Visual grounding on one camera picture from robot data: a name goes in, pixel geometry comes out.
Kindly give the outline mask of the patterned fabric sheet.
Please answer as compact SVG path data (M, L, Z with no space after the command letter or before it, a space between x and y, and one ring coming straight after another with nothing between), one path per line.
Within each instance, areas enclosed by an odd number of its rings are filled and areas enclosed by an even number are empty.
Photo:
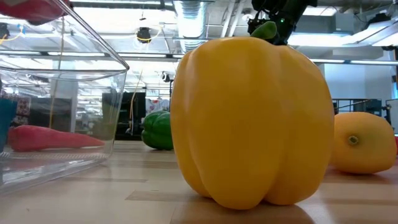
M151 100L146 98L146 114L155 111L169 111L170 101L169 100Z

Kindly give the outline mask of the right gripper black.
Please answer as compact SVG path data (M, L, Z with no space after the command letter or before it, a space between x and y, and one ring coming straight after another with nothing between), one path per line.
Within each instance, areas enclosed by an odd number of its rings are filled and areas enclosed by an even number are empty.
M275 22L274 45L287 45L291 33L308 6L317 7L317 0L252 0L257 11L252 19L252 32L267 21Z

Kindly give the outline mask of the dark blue monitor screen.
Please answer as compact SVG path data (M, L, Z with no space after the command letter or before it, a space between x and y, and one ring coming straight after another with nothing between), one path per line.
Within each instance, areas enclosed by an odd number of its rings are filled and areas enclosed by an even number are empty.
M366 112L376 116L382 116L382 101L371 99L366 103Z

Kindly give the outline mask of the black cabinet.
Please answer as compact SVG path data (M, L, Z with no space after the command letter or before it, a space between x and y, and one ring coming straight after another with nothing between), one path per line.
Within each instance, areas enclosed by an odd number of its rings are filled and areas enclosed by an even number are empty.
M146 116L145 93L102 94L102 125L105 137L115 140L140 141L142 120Z

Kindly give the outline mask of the blue plastic tray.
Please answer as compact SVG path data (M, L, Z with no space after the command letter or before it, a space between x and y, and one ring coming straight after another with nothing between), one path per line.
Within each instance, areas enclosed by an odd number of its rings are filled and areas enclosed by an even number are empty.
M7 98L0 98L0 154L4 150L7 133L16 115L17 102Z

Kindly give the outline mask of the silver ceiling duct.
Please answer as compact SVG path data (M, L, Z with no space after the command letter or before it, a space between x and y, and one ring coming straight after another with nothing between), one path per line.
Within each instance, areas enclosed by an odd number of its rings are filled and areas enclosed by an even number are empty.
M178 40L182 52L189 52L206 42L208 6L215 0L173 0L177 13Z

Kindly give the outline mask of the orange carrot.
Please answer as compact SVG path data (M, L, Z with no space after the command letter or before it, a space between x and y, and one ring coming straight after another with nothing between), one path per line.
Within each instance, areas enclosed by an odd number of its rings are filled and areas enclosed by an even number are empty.
M10 145L11 149L16 152L104 146L102 140L84 134L57 131L31 125L22 125L10 129L7 143Z

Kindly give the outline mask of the orange-yellow lemon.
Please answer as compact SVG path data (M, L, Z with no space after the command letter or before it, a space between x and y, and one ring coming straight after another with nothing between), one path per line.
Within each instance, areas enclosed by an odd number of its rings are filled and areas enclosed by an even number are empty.
M375 174L390 169L397 155L392 126L382 117L366 112L335 115L330 164L351 174Z

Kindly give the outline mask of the yellow bell pepper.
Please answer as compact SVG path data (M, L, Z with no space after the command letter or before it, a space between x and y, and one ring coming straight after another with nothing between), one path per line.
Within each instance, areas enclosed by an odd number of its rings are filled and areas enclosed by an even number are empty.
M311 197L328 166L333 105L305 55L274 45L266 22L209 40L181 59L171 97L174 151L187 184L226 208Z

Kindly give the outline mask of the clear plastic bin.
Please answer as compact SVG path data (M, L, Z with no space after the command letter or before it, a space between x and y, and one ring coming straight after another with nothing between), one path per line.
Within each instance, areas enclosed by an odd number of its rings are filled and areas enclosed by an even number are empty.
M113 150L114 137L100 131L102 94L122 95L129 67L70 0L52 1L67 15L39 26L0 14L0 98L17 102L9 130L40 126L104 146L16 152L6 140L0 196L94 167Z

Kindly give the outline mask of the green bell pepper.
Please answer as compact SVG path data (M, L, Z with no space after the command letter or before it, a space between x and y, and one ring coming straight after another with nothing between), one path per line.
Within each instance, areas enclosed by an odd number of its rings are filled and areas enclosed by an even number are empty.
M170 113L168 111L149 113L144 118L141 139L151 148L166 151L173 150Z

